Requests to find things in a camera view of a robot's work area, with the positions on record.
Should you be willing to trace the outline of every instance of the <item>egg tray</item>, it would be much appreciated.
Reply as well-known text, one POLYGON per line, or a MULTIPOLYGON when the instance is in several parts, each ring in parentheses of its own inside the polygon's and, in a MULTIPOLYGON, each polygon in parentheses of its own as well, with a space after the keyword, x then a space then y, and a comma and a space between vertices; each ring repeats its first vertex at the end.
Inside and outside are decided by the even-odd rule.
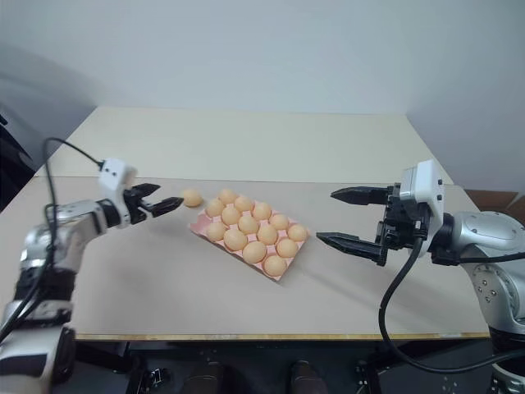
MULTIPOLYGON (((225 207, 233 207, 234 205, 233 204, 225 204, 225 207)), ((281 213, 279 211, 276 211, 276 210, 272 210, 272 214, 270 215, 270 218, 273 216, 273 215, 277 215, 278 213, 281 213)), ((251 211, 243 211, 241 213, 242 216, 252 216, 252 213, 251 211)), ((288 218, 288 221, 289 221, 289 226, 288 228, 290 228, 292 225, 294 224, 297 224, 298 222, 295 221, 294 219, 292 218, 288 218)), ((199 213, 199 215, 197 216, 197 222, 195 223, 191 223, 189 225, 189 229, 196 235, 198 236, 201 236, 202 238, 204 238, 206 241, 208 242, 211 242, 219 247, 221 247, 225 252, 229 253, 229 254, 232 254, 234 255, 235 257, 237 257, 238 259, 240 259, 244 264, 248 265, 249 267, 259 271, 260 273, 262 273, 265 277, 268 277, 270 279, 272 279, 273 281, 280 281, 280 279, 283 277, 283 275, 285 275, 286 271, 288 271, 288 268, 290 268, 290 265, 292 264, 292 261, 294 261, 294 259, 297 257, 297 254, 299 253, 299 251, 301 250, 301 248, 303 247, 304 245, 304 242, 306 242, 308 240, 308 238, 304 241, 295 241, 295 243, 297 244, 298 246, 298 250, 297 250, 297 254, 295 254, 294 257, 290 257, 290 258, 283 258, 285 261, 286 261, 286 270, 283 272, 282 275, 278 276, 278 277, 272 277, 270 275, 268 275, 267 273, 264 272, 264 269, 263 269, 263 263, 264 261, 270 257, 270 256, 274 256, 274 255, 278 255, 277 251, 276 251, 276 245, 279 243, 280 240, 283 240, 285 238, 288 238, 288 234, 286 232, 286 230, 277 230, 277 241, 274 245, 266 245, 266 256, 264 256, 264 259, 256 264, 249 264, 249 263, 246 263, 243 259, 243 253, 242 253, 242 250, 239 250, 239 251, 233 251, 233 250, 230 250, 228 249, 228 247, 224 244, 224 241, 223 240, 220 240, 220 241, 216 241, 216 242, 212 242, 208 239, 208 237, 206 236, 206 229, 208 228, 208 226, 213 223, 213 222, 222 222, 225 226, 226 226, 226 229, 236 229, 236 230, 239 230, 239 227, 237 226, 237 224, 231 224, 231 225, 227 225, 225 224, 222 219, 221 219, 221 216, 214 216, 212 218, 210 218, 207 214, 206 214, 206 209, 204 209, 202 212, 199 213)), ((267 224, 269 224, 269 221, 267 219, 264 219, 264 220, 257 220, 257 222, 259 223, 259 228, 261 228, 262 226, 265 226, 267 224)), ((250 242, 253 242, 253 241, 257 241, 257 234, 248 234, 246 235, 248 237, 248 244, 250 242)))

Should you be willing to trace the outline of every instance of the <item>orange egg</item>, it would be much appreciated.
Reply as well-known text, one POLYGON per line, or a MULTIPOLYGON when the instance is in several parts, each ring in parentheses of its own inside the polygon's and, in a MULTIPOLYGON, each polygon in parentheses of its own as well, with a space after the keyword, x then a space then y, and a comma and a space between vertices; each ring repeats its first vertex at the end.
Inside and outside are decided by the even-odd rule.
POLYGON ((253 201, 245 195, 240 195, 235 199, 233 205, 240 211, 251 211, 253 208, 253 201))
POLYGON ((248 264, 256 264, 266 256, 266 245, 260 241, 247 244, 243 249, 243 259, 248 264))
POLYGON ((248 237, 241 231, 231 228, 224 233, 224 243, 230 250, 242 250, 248 243, 248 237))
POLYGON ((272 215, 272 207, 269 203, 256 203, 252 214, 257 220, 267 220, 272 215))
POLYGON ((244 215, 240 217, 237 226, 239 226, 239 230, 241 230, 246 235, 255 234, 259 229, 259 222, 251 216, 244 215))
POLYGON ((233 206, 226 207, 222 210, 222 221, 228 226, 236 224, 240 219, 240 212, 233 206))
POLYGON ((262 269, 271 277, 279 277, 285 273, 288 266, 286 261, 279 256, 270 256, 262 264, 262 269))
POLYGON ((306 228, 300 224, 294 224, 288 229, 287 233, 291 240, 297 242, 304 241, 308 238, 308 232, 306 231, 306 228))
POLYGON ((277 230, 274 226, 267 224, 257 231, 257 239, 264 245, 273 245, 277 241, 277 230))
POLYGON ((219 193, 219 200, 224 204, 233 204, 236 198, 237 194, 231 189, 222 189, 219 193))
POLYGON ((297 254, 299 247, 294 241, 285 238, 284 240, 279 241, 276 250, 281 257, 288 259, 290 257, 294 257, 297 254))
POLYGON ((206 236, 211 242, 220 241, 225 232, 226 226, 221 222, 214 222, 206 228, 206 236))
POLYGON ((222 210, 224 209, 224 204, 219 199, 212 199, 208 206, 206 207, 206 214, 213 218, 214 216, 220 216, 222 210))
POLYGON ((273 215, 270 218, 270 224, 274 226, 277 230, 286 230, 288 228, 289 222, 286 215, 278 213, 277 215, 273 215))
POLYGON ((186 189, 182 192, 182 198, 184 199, 184 205, 186 207, 198 207, 203 202, 203 197, 196 189, 186 189))

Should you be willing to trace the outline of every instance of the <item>white wall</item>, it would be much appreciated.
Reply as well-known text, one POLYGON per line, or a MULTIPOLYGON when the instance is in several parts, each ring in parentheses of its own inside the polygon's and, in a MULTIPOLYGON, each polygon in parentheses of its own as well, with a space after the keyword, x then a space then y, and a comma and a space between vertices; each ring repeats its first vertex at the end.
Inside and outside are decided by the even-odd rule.
POLYGON ((4 47, 56 67, 54 89, 83 103, 408 113, 457 183, 525 191, 522 0, 4 0, 0 12, 4 47))

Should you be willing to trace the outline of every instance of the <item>black cable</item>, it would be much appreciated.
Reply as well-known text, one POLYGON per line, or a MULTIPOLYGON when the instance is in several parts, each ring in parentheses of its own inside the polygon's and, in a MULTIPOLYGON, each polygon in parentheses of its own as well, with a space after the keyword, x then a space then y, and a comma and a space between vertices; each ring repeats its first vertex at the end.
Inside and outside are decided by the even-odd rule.
POLYGON ((506 254, 497 257, 468 257, 466 259, 459 259, 459 263, 503 263, 505 261, 525 259, 525 252, 506 254))
POLYGON ((494 363, 500 363, 502 361, 515 359, 518 357, 525 357, 525 349, 524 350, 513 350, 507 353, 501 353, 500 355, 493 355, 492 357, 489 357, 487 359, 478 361, 474 364, 470 365, 464 365, 461 367, 456 368, 435 368, 431 367, 425 364, 419 363, 416 359, 413 359, 412 357, 406 355, 398 349, 394 342, 390 339, 388 332, 386 331, 386 324, 385 324, 385 316, 386 316, 386 307, 388 306, 388 303, 390 302, 390 299, 394 295, 395 290, 398 288, 399 284, 403 281, 403 279, 407 276, 410 269, 416 262, 419 256, 419 252, 422 248, 422 238, 417 238, 413 243, 413 250, 410 254, 409 259, 405 263, 405 265, 401 268, 401 270, 398 272, 390 286, 388 286, 388 289, 386 290, 385 294, 383 295, 383 299, 381 300, 381 306, 379 308, 379 329, 381 331, 381 336, 383 337, 383 341, 390 347, 390 349, 394 352, 395 355, 397 355, 400 359, 402 359, 405 363, 412 365, 413 367, 417 369, 421 369, 426 372, 430 373, 440 373, 440 374, 455 374, 455 373, 465 373, 468 371, 472 371, 474 369, 478 369, 481 367, 484 367, 486 365, 494 364, 494 363))
POLYGON ((89 160, 97 164, 99 169, 102 169, 102 166, 104 164, 104 162, 99 162, 93 156, 87 154, 84 150, 74 146, 73 144, 63 139, 56 138, 56 137, 49 137, 43 141, 42 143, 42 155, 44 159, 43 165, 44 165, 44 169, 46 172, 46 176, 48 178, 48 189, 49 189, 49 195, 51 198, 51 203, 47 204, 44 208, 44 217, 45 217, 46 223, 48 224, 48 229, 51 235, 51 240, 49 241, 46 259, 42 267, 40 267, 39 269, 39 272, 36 276, 33 286, 31 286, 31 288, 25 295, 24 299, 18 304, 16 309, 9 316, 9 319, 2 325, 2 329, 0 329, 0 344, 3 342, 4 339, 6 339, 6 337, 11 333, 11 331, 14 330, 23 321, 23 319, 33 309, 35 309, 38 306, 39 300, 35 299, 34 303, 30 305, 28 309, 24 310, 27 304, 33 299, 34 295, 36 294, 36 291, 41 286, 45 272, 48 270, 49 267, 51 267, 54 264, 54 261, 55 261, 55 248, 56 248, 57 232, 58 232, 58 220, 57 220, 58 202, 57 202, 57 193, 55 191, 55 186, 53 184, 53 178, 52 178, 51 169, 49 167, 49 160, 48 160, 48 156, 49 156, 48 146, 49 146, 49 143, 52 141, 60 142, 62 144, 69 146, 70 148, 73 148, 78 153, 83 154, 86 158, 88 158, 89 160), (49 219, 49 215, 48 215, 48 209, 50 207, 52 207, 52 219, 51 220, 49 219))

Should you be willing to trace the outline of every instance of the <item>egg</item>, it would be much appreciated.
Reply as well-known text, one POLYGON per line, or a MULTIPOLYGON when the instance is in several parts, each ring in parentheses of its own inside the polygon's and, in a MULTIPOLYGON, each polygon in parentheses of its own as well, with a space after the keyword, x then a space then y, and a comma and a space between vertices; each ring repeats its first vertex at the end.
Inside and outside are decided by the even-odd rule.
POLYGON ((208 206, 206 207, 206 214, 213 218, 214 216, 219 216, 222 213, 222 210, 224 209, 224 204, 219 199, 212 199, 208 206))
POLYGON ((288 238, 280 240, 276 247, 277 253, 281 257, 287 259, 290 257, 294 257, 297 254, 298 249, 299 247, 297 246, 297 244, 292 240, 289 240, 288 238))
POLYGON ((222 221, 230 226, 236 224, 240 218, 240 212, 233 206, 226 207, 222 210, 221 214, 222 221))
POLYGON ((267 220, 272 215, 272 207, 269 203, 256 203, 252 214, 257 220, 267 220))
POLYGON ((206 228, 206 236, 211 242, 220 241, 225 232, 226 226, 221 222, 214 222, 206 228))
POLYGON ((243 259, 248 264, 256 264, 266 256, 266 245, 260 241, 247 244, 243 249, 243 259))
POLYGON ((222 189, 219 193, 219 200, 224 204, 233 204, 236 198, 237 194, 230 189, 222 189))
POLYGON ((186 189, 182 192, 182 198, 184 199, 184 205, 186 207, 198 207, 203 203, 203 197, 196 189, 186 189))
POLYGON ((288 218, 279 213, 277 215, 273 215, 270 218, 270 224, 274 226, 277 230, 286 230, 288 228, 288 218))
POLYGON ((237 229, 231 228, 224 233, 224 243, 233 251, 242 250, 248 243, 248 237, 237 229))
POLYGON ((264 245, 273 245, 277 241, 277 230, 274 226, 267 224, 257 231, 257 239, 264 245))
POLYGON ((262 269, 265 273, 270 275, 271 277, 279 277, 283 273, 285 273, 288 266, 286 265, 286 261, 279 256, 270 256, 262 265, 262 269))
POLYGON ((246 197, 245 195, 240 195, 237 197, 233 205, 240 211, 251 211, 253 208, 253 201, 246 197))
POLYGON ((249 215, 244 215, 240 217, 237 226, 246 235, 255 234, 259 229, 259 222, 249 215))
POLYGON ((308 238, 308 232, 306 231, 306 228, 300 224, 294 224, 288 229, 287 233, 291 240, 297 242, 304 241, 308 238))

